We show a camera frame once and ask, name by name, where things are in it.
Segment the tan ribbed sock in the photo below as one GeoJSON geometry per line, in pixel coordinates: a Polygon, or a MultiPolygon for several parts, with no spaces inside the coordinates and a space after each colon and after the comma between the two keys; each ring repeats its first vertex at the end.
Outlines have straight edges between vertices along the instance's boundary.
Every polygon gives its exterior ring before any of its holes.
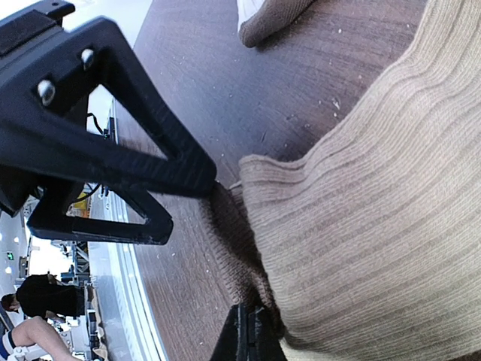
{"type": "Polygon", "coordinates": [[[429,1],[339,124],[294,162],[244,157],[201,216],[288,360],[478,360],[480,3],[429,1]]]}

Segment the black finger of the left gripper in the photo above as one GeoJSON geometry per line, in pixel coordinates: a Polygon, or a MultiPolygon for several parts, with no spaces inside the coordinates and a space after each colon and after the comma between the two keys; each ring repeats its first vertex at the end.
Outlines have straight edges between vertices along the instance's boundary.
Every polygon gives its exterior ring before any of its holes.
{"type": "Polygon", "coordinates": [[[163,245],[174,228],[171,215],[146,190],[115,190],[144,220],[143,224],[121,223],[82,217],[66,212],[83,185],[70,180],[52,180],[31,213],[27,226],[37,238],[63,241],[100,241],[163,245]]]}
{"type": "Polygon", "coordinates": [[[1,67],[1,162],[38,174],[205,197],[216,166],[159,95],[119,26],[99,17],[61,29],[1,67]],[[163,152],[106,141],[67,113],[103,86],[163,152]]]}

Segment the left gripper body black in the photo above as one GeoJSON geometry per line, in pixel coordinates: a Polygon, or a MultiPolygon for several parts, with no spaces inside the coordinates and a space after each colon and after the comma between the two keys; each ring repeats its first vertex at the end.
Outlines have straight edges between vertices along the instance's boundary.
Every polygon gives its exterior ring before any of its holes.
{"type": "Polygon", "coordinates": [[[67,1],[39,1],[1,20],[1,67],[62,29],[63,19],[75,12],[67,1]]]}

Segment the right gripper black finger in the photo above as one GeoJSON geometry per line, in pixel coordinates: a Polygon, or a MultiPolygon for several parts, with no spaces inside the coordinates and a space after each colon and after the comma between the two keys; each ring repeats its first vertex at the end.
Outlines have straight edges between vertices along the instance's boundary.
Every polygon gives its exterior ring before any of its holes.
{"type": "Polygon", "coordinates": [[[210,361],[287,361],[268,312],[243,304],[228,312],[210,361]]]}

